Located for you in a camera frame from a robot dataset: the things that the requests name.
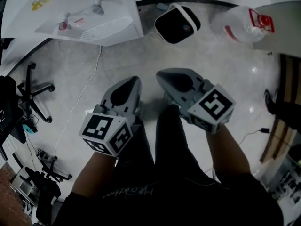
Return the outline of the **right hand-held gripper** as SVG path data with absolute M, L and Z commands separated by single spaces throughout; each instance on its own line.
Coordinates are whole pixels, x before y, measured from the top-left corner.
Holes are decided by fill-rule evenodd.
M 157 72 L 156 78 L 189 124 L 215 134 L 230 120 L 236 102 L 220 84 L 213 85 L 187 68 L 164 69 Z

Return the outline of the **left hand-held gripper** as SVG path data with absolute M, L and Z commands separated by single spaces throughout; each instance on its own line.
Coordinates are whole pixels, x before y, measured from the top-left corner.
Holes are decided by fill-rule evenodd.
M 79 136 L 95 152 L 118 157 L 140 127 L 141 79 L 132 76 L 109 88 L 85 116 Z

